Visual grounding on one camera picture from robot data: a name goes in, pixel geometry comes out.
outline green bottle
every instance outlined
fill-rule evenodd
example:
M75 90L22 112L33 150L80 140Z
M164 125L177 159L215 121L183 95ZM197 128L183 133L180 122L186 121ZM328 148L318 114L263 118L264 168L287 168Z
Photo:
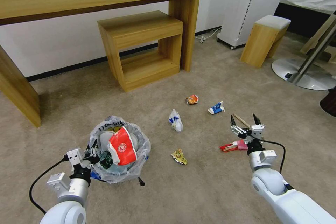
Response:
M112 156L111 153L109 151L104 151L101 155L100 155L100 164L107 170L108 168L111 167L111 165L113 165L113 160L112 160Z

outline black baseboard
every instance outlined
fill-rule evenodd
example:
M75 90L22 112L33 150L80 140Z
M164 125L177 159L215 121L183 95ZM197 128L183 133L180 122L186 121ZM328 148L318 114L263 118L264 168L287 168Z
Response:
M212 30L217 30L218 28L221 28L221 27L222 27L222 26L217 26L217 27L215 27L215 28L211 28L211 29L207 29L207 30L204 30L204 31L196 32L196 33L195 33L195 36L199 36L199 35L202 35L202 34L211 32Z
M202 35L204 33L208 33L210 31L212 31L214 29L218 29L220 27L221 26L218 26L218 27L215 27L215 28L212 28L212 29L208 29L208 30L204 30L204 31L196 32L195 36L199 36L199 35ZM132 49L132 50L121 52L121 53L119 53L119 55L120 55L120 57L124 57L124 56L130 55L130 54L133 54L133 53L138 53L138 52L141 52L141 51L152 49L152 48L155 48L157 46L158 46L158 43L145 45L145 46L138 47L138 48L135 48L135 49ZM88 67L88 66L91 66L91 65L94 65L94 64L97 64L97 63L100 63L100 62L104 62L104 61L107 61L107 57L101 57L101 58L97 58L97 59L94 59L94 60L78 63L78 64L75 64L75 65L55 69L55 70L52 70L52 71L39 73L37 75L32 75L32 76L27 77L27 80L29 82L30 81L35 81L35 80L38 80L38 79L43 79L43 78L47 78L47 77L54 76L54 75L57 75L57 74L62 74L62 73L65 73L65 72L69 72L69 71L72 71L72 70L83 68L83 67L86 67L86 66Z

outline wooden stick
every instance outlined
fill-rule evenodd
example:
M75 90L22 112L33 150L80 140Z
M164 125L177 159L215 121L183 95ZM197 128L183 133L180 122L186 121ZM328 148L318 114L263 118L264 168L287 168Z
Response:
M250 127L250 125L247 123L247 122L245 122L242 118L240 118L238 115L236 115L236 114L233 114L234 115L234 117L236 117L239 121L241 121L243 124L245 124L248 128Z

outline yellow wrapper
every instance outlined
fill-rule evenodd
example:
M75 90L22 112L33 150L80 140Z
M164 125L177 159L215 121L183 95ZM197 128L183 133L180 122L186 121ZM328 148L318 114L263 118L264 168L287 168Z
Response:
M176 151L174 151L171 156L174 158L174 160L180 164L187 164L187 160L185 159L182 149L177 149Z

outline plastic bag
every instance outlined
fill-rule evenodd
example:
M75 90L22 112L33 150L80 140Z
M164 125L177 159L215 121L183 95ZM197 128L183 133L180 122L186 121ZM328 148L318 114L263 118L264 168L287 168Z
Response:
M117 166L113 164L111 169L105 169L100 162L94 164L91 172L91 177L98 180L106 181L107 183L114 184L119 183L125 180L134 179L140 176L141 169L148 159L149 152L151 151L151 143L149 142L148 137L142 133L140 128L136 124L125 122L123 118L110 116L98 124L90 134L89 147L97 147L97 154L102 155L102 146L99 141L99 135L102 131L111 128L111 127L122 127L124 126L130 133L133 133L138 141L139 146L136 151L138 159L129 165L126 166Z

